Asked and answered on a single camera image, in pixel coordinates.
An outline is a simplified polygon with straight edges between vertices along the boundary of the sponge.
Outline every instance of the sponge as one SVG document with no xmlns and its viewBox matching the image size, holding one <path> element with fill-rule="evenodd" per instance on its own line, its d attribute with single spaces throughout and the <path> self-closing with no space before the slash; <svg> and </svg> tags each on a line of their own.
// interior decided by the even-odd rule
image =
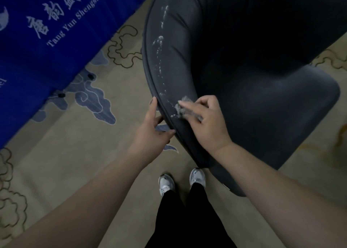
<svg viewBox="0 0 347 248">
<path fill-rule="evenodd" d="M 191 99 L 189 99 L 187 96 L 184 96 L 182 98 L 182 101 L 187 101 L 187 102 L 193 102 Z M 193 115 L 195 116 L 197 119 L 199 119 L 200 122 L 202 122 L 203 117 L 201 115 L 197 115 L 196 113 L 194 113 L 192 110 L 188 110 L 186 108 L 183 108 L 182 106 L 180 106 L 178 103 L 175 105 L 175 109 L 177 111 L 177 115 L 178 118 L 184 118 L 184 115 Z"/>
</svg>

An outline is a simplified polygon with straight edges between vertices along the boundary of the sneaker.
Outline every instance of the sneaker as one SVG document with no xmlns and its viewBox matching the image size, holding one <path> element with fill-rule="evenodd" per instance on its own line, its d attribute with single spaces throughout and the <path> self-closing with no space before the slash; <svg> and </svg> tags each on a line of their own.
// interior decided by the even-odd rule
<svg viewBox="0 0 347 248">
<path fill-rule="evenodd" d="M 171 176 L 168 174 L 161 175 L 158 180 L 159 192 L 161 196 L 164 196 L 164 193 L 173 190 L 175 191 L 175 182 Z"/>
<path fill-rule="evenodd" d="M 195 168 L 191 171 L 189 176 L 189 182 L 190 186 L 192 186 L 194 183 L 199 183 L 206 187 L 206 178 L 205 173 L 200 168 Z"/>
</svg>

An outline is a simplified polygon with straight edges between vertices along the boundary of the person's left arm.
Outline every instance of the person's left arm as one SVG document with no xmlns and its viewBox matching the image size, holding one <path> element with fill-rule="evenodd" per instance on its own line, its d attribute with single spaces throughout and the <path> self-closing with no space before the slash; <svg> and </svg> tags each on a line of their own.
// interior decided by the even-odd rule
<svg viewBox="0 0 347 248">
<path fill-rule="evenodd" d="M 136 177 L 163 151 L 175 133 L 155 130 L 162 121 L 161 116 L 155 117 L 156 111 L 154 97 L 125 156 L 113 161 L 6 248 L 98 247 Z"/>
</svg>

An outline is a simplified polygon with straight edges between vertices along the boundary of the person's right hand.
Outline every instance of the person's right hand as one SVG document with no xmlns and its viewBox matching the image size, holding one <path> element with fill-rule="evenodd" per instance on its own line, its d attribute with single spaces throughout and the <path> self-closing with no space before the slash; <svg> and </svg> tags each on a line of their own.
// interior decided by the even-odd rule
<svg viewBox="0 0 347 248">
<path fill-rule="evenodd" d="M 202 122 L 200 122 L 193 115 L 184 115 L 198 142 L 210 155 L 214 157 L 220 149 L 232 143 L 217 97 L 202 96 L 195 103 L 186 101 L 178 101 L 178 103 L 203 117 Z"/>
</svg>

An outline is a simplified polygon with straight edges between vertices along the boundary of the black pants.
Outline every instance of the black pants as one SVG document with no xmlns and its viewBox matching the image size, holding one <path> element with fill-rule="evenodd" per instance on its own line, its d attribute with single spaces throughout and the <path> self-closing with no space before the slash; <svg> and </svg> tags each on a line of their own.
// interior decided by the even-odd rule
<svg viewBox="0 0 347 248">
<path fill-rule="evenodd" d="M 155 231 L 146 248 L 152 247 L 236 247 L 230 239 L 217 213 L 213 209 L 204 187 L 194 183 L 187 206 L 179 195 L 167 191 L 160 203 Z"/>
</svg>

